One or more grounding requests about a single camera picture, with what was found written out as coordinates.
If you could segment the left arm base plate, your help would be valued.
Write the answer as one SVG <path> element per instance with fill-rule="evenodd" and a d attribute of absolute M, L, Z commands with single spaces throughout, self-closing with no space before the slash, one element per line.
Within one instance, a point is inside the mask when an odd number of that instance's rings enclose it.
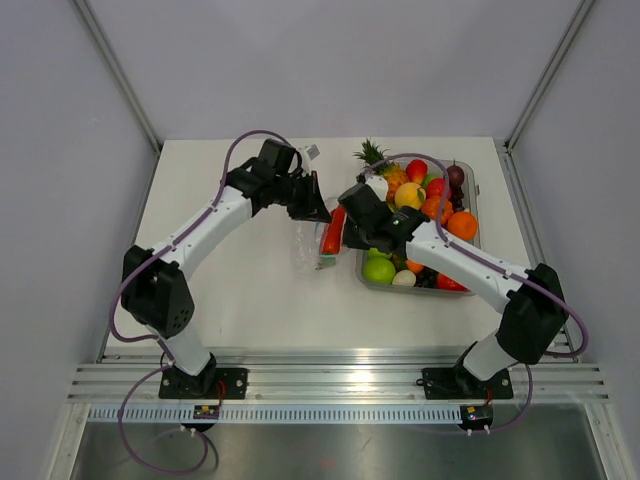
<path fill-rule="evenodd" d="M 162 374 L 158 396 L 169 400 L 242 400 L 246 397 L 249 371 L 245 368 L 219 368 L 189 376 L 172 367 Z"/>

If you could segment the red chili pepper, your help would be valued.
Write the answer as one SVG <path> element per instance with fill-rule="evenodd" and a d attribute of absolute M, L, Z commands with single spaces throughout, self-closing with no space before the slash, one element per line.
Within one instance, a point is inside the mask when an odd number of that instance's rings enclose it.
<path fill-rule="evenodd" d="M 328 223 L 317 222 L 315 224 L 314 235 L 317 243 L 316 250 L 319 258 L 322 258 L 324 255 L 324 244 L 329 227 L 330 225 Z"/>

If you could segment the clear zip top bag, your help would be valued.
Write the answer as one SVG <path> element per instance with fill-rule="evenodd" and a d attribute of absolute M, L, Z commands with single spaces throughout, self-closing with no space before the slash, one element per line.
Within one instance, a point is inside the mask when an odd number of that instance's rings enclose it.
<path fill-rule="evenodd" d="M 336 209 L 340 204 L 336 198 L 329 198 L 327 208 L 330 212 Z M 323 255 L 322 258 L 317 254 L 317 243 L 315 240 L 314 229 L 315 221 L 296 221 L 294 223 L 291 255 L 293 265 L 300 273 L 310 274 L 315 271 L 321 271 L 336 267 L 339 260 L 344 256 L 347 248 L 343 245 L 343 236 L 345 232 L 345 218 L 342 232 L 342 246 L 340 253 L 337 255 Z"/>

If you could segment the orange carrot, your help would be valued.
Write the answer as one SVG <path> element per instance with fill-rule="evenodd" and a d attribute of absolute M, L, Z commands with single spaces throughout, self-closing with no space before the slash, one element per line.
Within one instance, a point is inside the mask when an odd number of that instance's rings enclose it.
<path fill-rule="evenodd" d="M 332 211 L 331 222 L 326 227 L 322 240 L 321 253 L 323 255 L 337 255 L 340 253 L 345 218 L 346 212 L 341 205 Z"/>

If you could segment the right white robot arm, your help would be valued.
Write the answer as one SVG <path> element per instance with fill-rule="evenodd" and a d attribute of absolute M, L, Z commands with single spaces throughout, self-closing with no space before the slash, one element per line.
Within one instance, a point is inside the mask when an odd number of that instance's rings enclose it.
<path fill-rule="evenodd" d="M 366 245 L 445 275 L 501 316 L 497 330 L 468 347 L 453 366 L 424 370 L 426 397 L 499 397 L 508 369 L 537 364 L 564 327 L 568 314 L 553 268 L 502 261 L 444 232 L 439 221 L 412 207 L 391 211 L 365 183 L 348 189 L 338 202 Z"/>

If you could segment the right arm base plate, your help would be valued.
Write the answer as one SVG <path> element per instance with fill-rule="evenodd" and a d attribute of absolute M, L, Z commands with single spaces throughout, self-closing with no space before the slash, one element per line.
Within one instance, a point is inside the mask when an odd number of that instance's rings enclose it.
<path fill-rule="evenodd" d="M 415 384 L 427 400 L 510 400 L 513 387 L 506 369 L 490 380 L 476 379 L 457 367 L 428 367 L 421 370 Z"/>

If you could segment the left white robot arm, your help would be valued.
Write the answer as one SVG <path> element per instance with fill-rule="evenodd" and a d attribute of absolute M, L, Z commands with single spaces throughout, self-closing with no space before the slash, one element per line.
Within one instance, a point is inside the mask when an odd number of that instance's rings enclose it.
<path fill-rule="evenodd" d="M 214 198 L 164 242 L 126 252 L 118 298 L 163 350 L 161 398 L 244 398 L 246 370 L 218 368 L 191 324 L 196 307 L 189 281 L 229 234 L 272 205 L 285 207 L 296 221 L 330 222 L 311 168 L 318 154 L 314 145 L 265 140 L 257 156 L 224 168 Z"/>

